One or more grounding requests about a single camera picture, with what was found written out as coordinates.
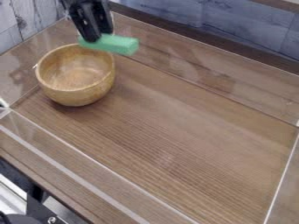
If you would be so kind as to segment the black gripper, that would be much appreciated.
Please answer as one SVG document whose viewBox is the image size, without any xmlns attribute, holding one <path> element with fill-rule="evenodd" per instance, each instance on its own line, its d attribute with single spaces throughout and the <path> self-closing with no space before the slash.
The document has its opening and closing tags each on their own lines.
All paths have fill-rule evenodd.
<svg viewBox="0 0 299 224">
<path fill-rule="evenodd" d="M 108 0 L 60 0 L 80 36 L 95 42 L 103 33 L 114 33 L 114 19 Z"/>
</svg>

